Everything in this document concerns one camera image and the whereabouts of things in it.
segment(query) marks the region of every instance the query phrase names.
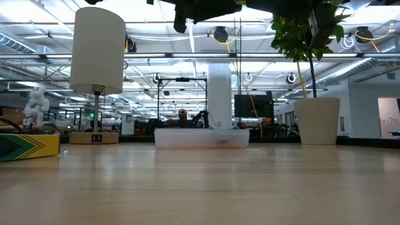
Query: plant stem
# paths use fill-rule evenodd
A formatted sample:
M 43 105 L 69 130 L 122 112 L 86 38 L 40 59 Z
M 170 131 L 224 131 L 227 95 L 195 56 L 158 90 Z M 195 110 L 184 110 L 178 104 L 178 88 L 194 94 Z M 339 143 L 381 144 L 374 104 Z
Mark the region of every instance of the plant stem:
M 296 63 L 297 63 L 297 71 L 299 73 L 299 78 L 300 78 L 300 82 L 301 82 L 302 95 L 304 96 L 305 99 L 307 99 L 306 89 L 304 88 L 303 75 L 301 75 L 301 71 L 300 71 L 300 65 L 299 65 L 299 62 L 296 62 Z
M 310 71 L 311 71 L 311 78 L 312 78 L 312 95 L 314 98 L 317 97 L 317 87 L 315 82 L 315 74 L 314 74 L 314 64 L 313 64 L 313 52 L 311 50 L 308 51 L 308 60 L 310 62 Z

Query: ceiling light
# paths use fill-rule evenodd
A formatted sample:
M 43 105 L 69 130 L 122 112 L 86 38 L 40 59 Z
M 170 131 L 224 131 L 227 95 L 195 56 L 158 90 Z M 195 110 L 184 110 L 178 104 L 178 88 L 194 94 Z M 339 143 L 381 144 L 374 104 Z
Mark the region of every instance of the ceiling light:
M 245 78 L 246 78 L 247 81 L 251 81 L 253 79 L 253 77 L 250 75 L 249 72 L 247 72 L 247 75 L 246 75 Z
M 365 53 L 364 57 L 400 57 L 400 54 L 399 53 Z
M 205 101 L 205 98 L 165 98 L 160 101 Z
M 63 36 L 63 35 L 52 35 L 53 38 L 61 38 L 61 39 L 68 39 L 68 40 L 73 40 L 74 37 L 69 37 L 69 36 Z
M 327 91 L 327 88 L 319 88 L 316 91 Z M 302 89 L 293 89 L 293 91 L 302 91 Z
M 118 95 L 117 94 L 109 94 L 108 96 L 114 98 L 114 99 L 118 99 Z
M 296 81 L 296 75 L 294 75 L 292 72 L 286 76 L 286 82 L 288 84 L 293 84 Z
M 179 54 L 172 54 L 173 57 L 179 57 L 179 58 L 190 58 L 190 57 L 229 57 L 229 54 L 220 54 L 220 53 L 179 53 Z
M 165 54 L 143 54 L 143 53 L 133 53 L 125 54 L 125 58 L 164 58 Z
M 263 57 L 263 58 L 283 58 L 285 57 L 284 54 L 277 54 L 277 53 L 266 53 L 266 54 L 251 54 L 251 53 L 242 53 L 238 54 L 237 56 L 242 57 L 242 58 L 258 58 L 258 57 Z
M 130 114 L 132 113 L 132 111 L 128 111 L 128 110 L 120 110 L 118 111 L 119 113 L 123 113 L 123 114 Z
M 57 96 L 57 97 L 65 97 L 65 96 L 63 96 L 62 94 L 58 94 L 58 93 L 55 93 L 55 92 L 51 92 L 51 91 L 49 91 L 48 92 L 49 94 L 52 94 L 52 95 L 54 95 L 54 96 Z
M 37 54 L 3 54 L 0 59 L 40 59 Z
M 71 59 L 72 54 L 48 54 L 46 55 L 48 59 Z
M 47 38 L 47 35 L 34 35 L 34 36 L 28 36 L 24 37 L 24 39 L 37 39 L 37 38 Z
M 355 53 L 324 53 L 324 57 L 336 58 L 336 57 L 356 57 Z
M 88 99 L 85 97 L 69 97 L 70 99 L 73 99 L 75 101 L 87 101 Z
M 20 82 L 17 82 L 17 84 L 22 84 L 22 85 L 29 86 L 29 87 L 38 87 L 38 86 L 40 86 L 40 84 L 38 84 L 36 82 L 26 82 L 26 81 L 20 81 Z

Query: computer monitor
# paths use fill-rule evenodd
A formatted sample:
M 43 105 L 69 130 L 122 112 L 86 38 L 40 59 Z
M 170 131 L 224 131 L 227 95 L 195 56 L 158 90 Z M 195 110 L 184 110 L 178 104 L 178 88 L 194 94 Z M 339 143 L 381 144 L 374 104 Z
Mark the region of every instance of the computer monitor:
M 252 95 L 258 118 L 274 117 L 274 99 L 270 95 Z M 235 117 L 256 118 L 250 95 L 235 95 Z

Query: ceiling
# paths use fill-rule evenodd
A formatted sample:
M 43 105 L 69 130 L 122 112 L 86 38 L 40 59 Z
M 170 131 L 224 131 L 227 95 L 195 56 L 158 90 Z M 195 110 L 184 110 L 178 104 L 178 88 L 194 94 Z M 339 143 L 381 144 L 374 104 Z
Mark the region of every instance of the ceiling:
M 0 1 L 0 33 L 13 35 L 16 39 L 35 48 L 38 45 L 46 46 L 58 54 L 70 54 L 73 50 L 73 36 L 68 31 L 74 30 L 74 14 L 79 8 L 89 6 L 83 0 L 42 0 L 46 11 L 35 6 L 30 0 L 2 0 Z M 228 53 L 235 52 L 240 48 L 236 41 L 229 45 L 218 44 L 214 41 L 212 31 L 216 26 L 225 26 L 229 38 L 233 38 L 234 31 L 240 31 L 242 36 L 243 53 L 275 53 L 271 48 L 271 41 L 274 31 L 271 29 L 272 14 L 269 12 L 257 11 L 244 7 L 241 12 L 225 15 L 208 21 L 199 22 L 192 25 L 194 36 L 194 47 L 191 47 L 189 29 L 185 34 L 177 33 L 173 28 L 174 5 L 155 1 L 154 5 L 146 4 L 146 0 L 105 0 L 96 4 L 96 7 L 110 10 L 121 16 L 127 27 L 127 33 L 135 40 L 138 53 Z M 400 31 L 400 6 L 368 6 L 361 7 L 354 15 L 347 18 L 341 25 L 345 33 L 356 31 L 358 26 L 368 26 L 374 37 L 387 34 L 385 38 L 377 40 L 375 43 L 378 48 L 385 42 L 392 40 Z M 358 53 L 375 51 L 371 42 L 366 44 L 354 43 L 353 37 L 348 37 L 347 41 L 336 43 L 333 41 L 330 48 L 336 53 Z M 17 54 L 18 52 L 0 45 L 0 54 Z M 152 80 L 155 74 L 162 78 L 175 77 L 194 77 L 206 78 L 208 64 L 211 60 L 189 60 L 189 59 L 151 59 L 150 66 L 147 59 L 127 59 L 129 67 L 126 69 L 126 76 L 134 82 L 125 82 L 124 89 L 131 88 L 152 88 Z M 26 69 L 34 73 L 31 78 L 43 78 L 45 65 L 35 64 L 33 60 L 8 60 L 7 63 Z M 237 86 L 237 76 L 235 62 L 230 63 L 232 71 L 232 86 Z M 340 61 L 315 62 L 315 74 L 323 74 L 324 71 L 339 65 Z M 56 64 L 65 66 L 46 66 L 47 74 L 52 74 L 52 79 L 68 79 L 70 73 L 70 63 L 68 60 L 56 60 Z M 379 66 L 374 70 L 384 69 Z M 289 61 L 251 61 L 246 60 L 242 63 L 242 80 L 249 88 L 295 88 L 299 85 L 297 80 L 294 85 L 286 84 L 286 76 L 290 73 L 298 74 L 296 64 Z M 309 83 L 311 74 L 307 62 L 300 63 L 300 71 Z M 9 79 L 6 74 L 0 73 L 0 78 Z M 374 77 L 365 81 L 368 84 L 385 82 L 383 76 Z M 57 88 L 68 88 L 67 83 L 57 84 Z M 196 83 L 176 83 L 168 84 L 169 88 L 199 88 Z M 12 88 L 28 88 L 22 84 L 13 84 Z M 85 96 L 73 92 L 58 92 L 62 96 L 80 96 L 92 101 L 91 96 Z M 274 93 L 279 98 L 282 92 Z M 204 91 L 196 92 L 172 92 L 169 98 L 204 98 Z M 126 102 L 123 99 L 139 103 L 140 107 L 150 107 L 150 103 L 155 103 L 149 95 L 144 92 L 124 91 L 118 100 L 109 99 L 110 103 Z M 67 99 L 67 102 L 84 103 Z

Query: person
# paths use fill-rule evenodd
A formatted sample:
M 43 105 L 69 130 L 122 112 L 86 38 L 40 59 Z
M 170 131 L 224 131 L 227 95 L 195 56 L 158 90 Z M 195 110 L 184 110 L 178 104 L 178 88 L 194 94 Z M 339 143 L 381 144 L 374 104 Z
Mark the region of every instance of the person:
M 180 109 L 177 112 L 179 120 L 177 121 L 177 125 L 180 128 L 189 128 L 190 122 L 188 121 L 188 112 L 185 109 Z

